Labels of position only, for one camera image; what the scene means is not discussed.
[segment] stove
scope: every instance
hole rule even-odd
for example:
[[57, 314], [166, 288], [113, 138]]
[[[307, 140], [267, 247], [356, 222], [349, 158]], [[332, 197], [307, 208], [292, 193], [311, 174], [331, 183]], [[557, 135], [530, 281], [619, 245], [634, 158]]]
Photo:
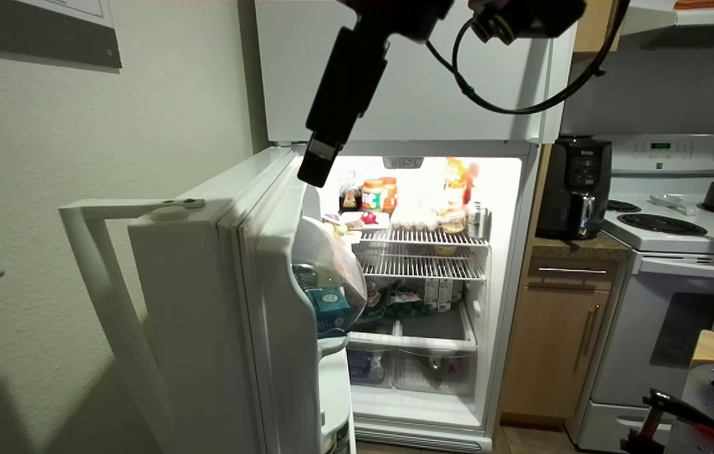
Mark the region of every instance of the stove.
[[586, 452], [620, 452], [642, 424], [649, 389], [682, 394], [701, 331], [714, 325], [714, 135], [603, 135], [613, 140], [605, 230], [630, 245], [588, 399], [571, 421]]

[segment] white wall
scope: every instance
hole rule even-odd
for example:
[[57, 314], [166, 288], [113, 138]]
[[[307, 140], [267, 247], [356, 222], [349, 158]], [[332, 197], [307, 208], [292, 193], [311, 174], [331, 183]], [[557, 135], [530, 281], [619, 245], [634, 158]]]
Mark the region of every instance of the white wall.
[[642, 49], [626, 38], [564, 107], [574, 133], [714, 133], [714, 47]]
[[118, 72], [0, 54], [0, 454], [152, 452], [56, 207], [172, 197], [263, 144], [236, 3], [110, 6]]

